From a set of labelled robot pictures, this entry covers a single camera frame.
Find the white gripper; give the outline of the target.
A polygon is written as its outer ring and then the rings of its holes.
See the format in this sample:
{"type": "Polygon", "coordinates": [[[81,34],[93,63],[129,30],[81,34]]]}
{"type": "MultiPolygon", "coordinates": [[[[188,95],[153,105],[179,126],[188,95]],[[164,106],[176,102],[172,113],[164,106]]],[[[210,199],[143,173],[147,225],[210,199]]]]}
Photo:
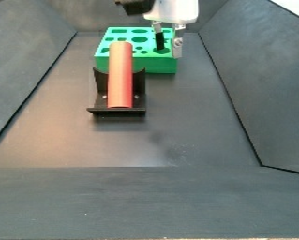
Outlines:
{"type": "Polygon", "coordinates": [[[194,23],[199,15],[198,0],[155,0],[152,9],[143,16],[151,20],[151,26],[155,33],[156,50],[164,49],[164,35],[161,23],[175,23],[172,26],[172,57],[181,57],[184,24],[194,23]]]}

